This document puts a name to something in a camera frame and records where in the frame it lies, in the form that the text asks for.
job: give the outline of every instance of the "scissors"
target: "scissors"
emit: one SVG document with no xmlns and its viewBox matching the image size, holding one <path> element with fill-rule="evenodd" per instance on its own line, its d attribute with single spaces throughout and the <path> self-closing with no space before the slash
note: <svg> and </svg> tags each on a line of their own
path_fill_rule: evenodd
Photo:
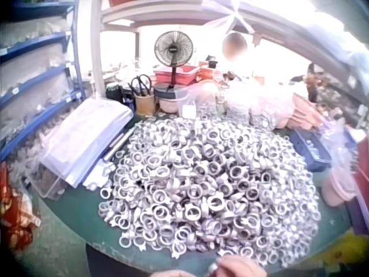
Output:
<svg viewBox="0 0 369 277">
<path fill-rule="evenodd" d="M 136 76 L 132 79 L 131 83 L 128 83 L 128 86 L 130 87 L 130 89 L 137 95 L 137 96 L 149 96 L 151 95 L 151 88 L 152 88 L 152 82 L 149 76 L 142 74 L 139 76 Z"/>
</svg>

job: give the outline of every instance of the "green table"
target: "green table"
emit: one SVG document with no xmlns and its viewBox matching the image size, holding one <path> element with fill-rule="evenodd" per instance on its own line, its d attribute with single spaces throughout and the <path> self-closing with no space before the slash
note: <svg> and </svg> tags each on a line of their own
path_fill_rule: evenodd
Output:
<svg viewBox="0 0 369 277">
<path fill-rule="evenodd" d="M 315 174 L 314 183 L 320 186 L 324 177 L 324 173 Z M 187 252 L 175 260 L 170 257 L 168 249 L 154 251 L 148 247 L 148 250 L 143 252 L 134 246 L 123 249 L 118 243 L 122 231 L 117 227 L 112 228 L 97 214 L 101 201 L 103 199 L 100 198 L 99 191 L 90 192 L 82 185 L 77 189 L 68 188 L 59 201 L 44 200 L 63 223 L 92 247 L 115 260 L 146 272 L 180 268 L 195 276 L 203 276 L 217 257 L 215 252 Z M 319 209 L 322 220 L 319 223 L 318 236 L 311 244 L 310 256 L 327 248 L 351 227 L 345 205 L 331 208 L 320 200 Z M 279 265 L 271 265 L 266 270 L 273 273 L 282 268 Z"/>
</svg>

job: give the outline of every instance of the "blue plastic box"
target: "blue plastic box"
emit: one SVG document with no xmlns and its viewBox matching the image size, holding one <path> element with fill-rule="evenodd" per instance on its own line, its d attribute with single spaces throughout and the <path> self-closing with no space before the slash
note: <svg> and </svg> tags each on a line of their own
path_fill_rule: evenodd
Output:
<svg viewBox="0 0 369 277">
<path fill-rule="evenodd" d="M 301 156 L 305 157 L 305 162 L 307 165 L 307 169 L 310 172 L 323 172 L 328 167 L 330 167 L 332 163 L 332 159 L 325 148 L 325 146 L 321 143 L 318 136 L 311 131 L 303 130 L 303 129 L 295 129 L 289 135 L 289 140 L 293 144 L 296 152 Z M 319 151 L 320 158 L 316 159 L 306 141 L 310 140 L 314 147 Z"/>
</svg>

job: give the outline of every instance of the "pen holder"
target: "pen holder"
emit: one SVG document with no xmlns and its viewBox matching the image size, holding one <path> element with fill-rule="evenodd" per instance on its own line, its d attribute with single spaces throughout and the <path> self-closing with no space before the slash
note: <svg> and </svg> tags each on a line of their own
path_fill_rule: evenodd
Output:
<svg viewBox="0 0 369 277">
<path fill-rule="evenodd" d="M 156 103 L 154 95 L 149 96 L 137 96 L 136 100 L 136 113 L 141 116 L 153 115 L 156 111 Z"/>
</svg>

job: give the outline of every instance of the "fan grille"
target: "fan grille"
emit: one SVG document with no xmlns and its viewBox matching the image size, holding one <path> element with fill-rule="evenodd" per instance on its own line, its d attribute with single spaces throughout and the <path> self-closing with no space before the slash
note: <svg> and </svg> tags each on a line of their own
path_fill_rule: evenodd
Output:
<svg viewBox="0 0 369 277">
<path fill-rule="evenodd" d="M 155 56 L 166 66 L 177 67 L 192 57 L 194 46 L 189 36 L 180 31 L 169 31 L 156 40 Z"/>
</svg>

